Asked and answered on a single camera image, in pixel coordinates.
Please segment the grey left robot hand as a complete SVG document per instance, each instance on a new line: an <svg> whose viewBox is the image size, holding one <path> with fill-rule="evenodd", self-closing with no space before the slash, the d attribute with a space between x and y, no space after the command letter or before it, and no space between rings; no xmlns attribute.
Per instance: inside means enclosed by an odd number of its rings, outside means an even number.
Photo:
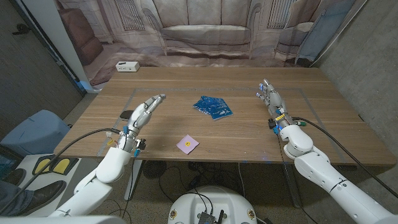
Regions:
<svg viewBox="0 0 398 224"><path fill-rule="evenodd" d="M126 152L131 152L136 145L136 136L140 130L151 119L152 113L161 102L166 98L165 94L152 96L144 103L141 103L130 116L127 126L123 128L123 134L119 138L119 148Z"/></svg>

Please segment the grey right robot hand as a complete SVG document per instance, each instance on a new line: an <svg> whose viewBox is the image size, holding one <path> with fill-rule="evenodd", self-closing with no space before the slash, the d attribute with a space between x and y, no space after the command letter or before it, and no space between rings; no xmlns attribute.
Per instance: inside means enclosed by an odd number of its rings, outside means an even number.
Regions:
<svg viewBox="0 0 398 224"><path fill-rule="evenodd" d="M261 92L256 93L256 96L265 103L271 115L271 118L268 119L269 129L278 129L280 131L287 126L295 124L287 112L285 101L267 79L264 79L259 84L259 89Z"/></svg>

